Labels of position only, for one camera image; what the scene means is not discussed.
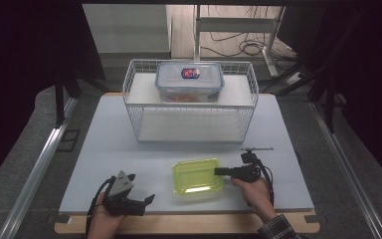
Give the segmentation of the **person's right hand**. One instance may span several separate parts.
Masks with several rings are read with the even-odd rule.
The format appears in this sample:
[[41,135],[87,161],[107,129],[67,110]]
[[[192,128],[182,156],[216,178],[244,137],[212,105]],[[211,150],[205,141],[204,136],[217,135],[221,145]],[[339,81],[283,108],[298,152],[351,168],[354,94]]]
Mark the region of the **person's right hand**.
[[244,199],[263,223],[268,223],[278,216],[270,202],[269,188],[264,178],[261,177],[252,183],[235,177],[232,177],[231,181],[234,186],[241,188]]

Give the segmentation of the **clear container with blue lid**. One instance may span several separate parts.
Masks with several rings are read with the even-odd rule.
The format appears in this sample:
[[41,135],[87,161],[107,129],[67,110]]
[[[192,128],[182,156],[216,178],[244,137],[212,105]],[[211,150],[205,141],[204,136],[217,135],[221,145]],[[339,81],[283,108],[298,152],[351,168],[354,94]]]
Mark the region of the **clear container with blue lid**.
[[172,104],[214,104],[225,86],[217,63],[164,62],[157,66],[155,87]]

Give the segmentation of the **dark curtain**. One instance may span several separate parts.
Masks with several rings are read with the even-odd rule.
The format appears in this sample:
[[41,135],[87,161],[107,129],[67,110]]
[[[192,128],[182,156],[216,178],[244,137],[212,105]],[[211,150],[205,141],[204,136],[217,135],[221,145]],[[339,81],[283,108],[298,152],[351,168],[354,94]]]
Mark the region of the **dark curtain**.
[[0,166],[35,107],[36,95],[62,81],[102,80],[82,0],[0,0]]
[[[329,54],[337,31],[348,25],[348,5],[288,6],[279,38],[306,66],[316,69]],[[370,0],[332,70],[346,103],[346,120],[382,166],[382,0]]]

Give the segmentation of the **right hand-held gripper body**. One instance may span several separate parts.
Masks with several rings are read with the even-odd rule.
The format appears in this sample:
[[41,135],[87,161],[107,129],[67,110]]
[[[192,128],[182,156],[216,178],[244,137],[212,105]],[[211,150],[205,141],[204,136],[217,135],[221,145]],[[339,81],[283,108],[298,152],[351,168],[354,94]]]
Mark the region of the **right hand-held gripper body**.
[[254,148],[245,148],[245,153],[241,154],[241,159],[244,165],[239,167],[237,172],[233,173],[235,178],[252,183],[263,176],[267,183],[273,182],[272,172],[256,156]]

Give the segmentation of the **black metal stand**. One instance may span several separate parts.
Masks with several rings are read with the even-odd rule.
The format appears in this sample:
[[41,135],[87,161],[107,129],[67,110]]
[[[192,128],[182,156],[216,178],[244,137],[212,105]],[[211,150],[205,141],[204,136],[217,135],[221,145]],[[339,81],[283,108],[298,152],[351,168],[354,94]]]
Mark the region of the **black metal stand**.
[[314,79],[314,83],[307,97],[311,102],[317,102],[322,96],[325,96],[324,122],[329,131],[334,133],[333,111],[337,89],[336,78],[331,71],[325,67],[319,68],[311,76]]
[[67,91],[68,95],[74,99],[77,99],[82,93],[77,77],[72,70],[57,71],[55,76],[56,128],[59,128],[65,120],[64,91]]

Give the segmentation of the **clear container with green lid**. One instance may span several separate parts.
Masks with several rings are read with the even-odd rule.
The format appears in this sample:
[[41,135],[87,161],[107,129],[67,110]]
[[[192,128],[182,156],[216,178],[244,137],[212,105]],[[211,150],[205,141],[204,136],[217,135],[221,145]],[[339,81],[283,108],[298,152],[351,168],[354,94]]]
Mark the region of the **clear container with green lid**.
[[216,175],[217,158],[179,161],[172,165],[172,190],[177,196],[194,196],[218,192],[224,180]]

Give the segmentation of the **person's left hand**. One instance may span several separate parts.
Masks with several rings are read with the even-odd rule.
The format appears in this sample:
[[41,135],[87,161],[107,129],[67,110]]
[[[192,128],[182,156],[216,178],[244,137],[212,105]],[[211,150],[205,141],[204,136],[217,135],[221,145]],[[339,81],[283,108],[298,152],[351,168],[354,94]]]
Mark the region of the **person's left hand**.
[[97,197],[87,239],[114,239],[126,219],[125,215],[110,215],[101,205],[102,199],[103,193]]

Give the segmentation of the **aluminium rail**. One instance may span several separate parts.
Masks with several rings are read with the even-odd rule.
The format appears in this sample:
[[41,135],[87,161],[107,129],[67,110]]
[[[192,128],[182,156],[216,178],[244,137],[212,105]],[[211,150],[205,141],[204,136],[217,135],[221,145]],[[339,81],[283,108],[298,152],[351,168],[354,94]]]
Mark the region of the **aluminium rail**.
[[60,126],[52,129],[36,163],[29,174],[17,200],[9,212],[1,230],[0,239],[14,239],[22,221],[34,199],[34,196],[44,178],[48,166],[71,120],[71,115],[77,100],[69,98],[63,107],[63,120]]
[[316,121],[318,122],[319,127],[324,134],[325,140],[327,141],[337,161],[337,164],[342,171],[342,174],[349,186],[354,200],[356,201],[373,237],[375,239],[382,239],[382,219],[380,218],[373,202],[365,192],[360,180],[356,176],[337,137],[326,125],[324,114],[320,106],[316,103],[309,103],[309,106],[313,111]]

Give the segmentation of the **white desk frame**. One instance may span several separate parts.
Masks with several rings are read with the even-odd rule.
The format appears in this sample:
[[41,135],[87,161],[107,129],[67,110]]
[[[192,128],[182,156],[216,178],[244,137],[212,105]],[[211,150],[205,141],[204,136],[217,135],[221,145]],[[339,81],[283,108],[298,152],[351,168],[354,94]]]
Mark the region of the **white desk frame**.
[[262,55],[273,78],[279,76],[272,60],[271,52],[279,30],[285,8],[280,7],[274,18],[257,17],[202,17],[201,6],[195,6],[194,13],[194,53],[193,60],[201,58],[200,34],[202,32],[220,33],[262,33],[268,34],[268,41],[262,47]]

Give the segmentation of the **white wire rack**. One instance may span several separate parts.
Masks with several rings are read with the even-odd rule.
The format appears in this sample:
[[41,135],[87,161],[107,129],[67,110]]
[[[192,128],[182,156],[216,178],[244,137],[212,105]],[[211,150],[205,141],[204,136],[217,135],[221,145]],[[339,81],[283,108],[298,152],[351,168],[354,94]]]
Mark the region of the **white wire rack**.
[[220,65],[225,86],[214,104],[172,104],[155,87],[157,66],[168,60],[133,60],[123,81],[123,101],[139,141],[244,141],[259,97],[249,62],[197,62]]

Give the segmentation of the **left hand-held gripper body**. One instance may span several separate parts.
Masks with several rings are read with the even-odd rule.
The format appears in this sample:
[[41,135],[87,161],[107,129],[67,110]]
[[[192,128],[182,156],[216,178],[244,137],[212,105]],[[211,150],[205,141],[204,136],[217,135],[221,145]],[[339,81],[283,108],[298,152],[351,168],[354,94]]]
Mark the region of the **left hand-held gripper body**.
[[144,214],[145,204],[143,201],[127,198],[132,188],[132,181],[127,178],[123,171],[111,180],[102,200],[103,207],[110,215],[142,216]]

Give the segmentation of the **white cabinet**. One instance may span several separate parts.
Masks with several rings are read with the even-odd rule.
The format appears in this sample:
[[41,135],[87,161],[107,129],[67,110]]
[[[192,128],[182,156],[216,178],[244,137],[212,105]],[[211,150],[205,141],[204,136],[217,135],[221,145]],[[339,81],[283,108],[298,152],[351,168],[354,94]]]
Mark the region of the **white cabinet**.
[[166,5],[84,4],[83,9],[101,54],[170,52]]

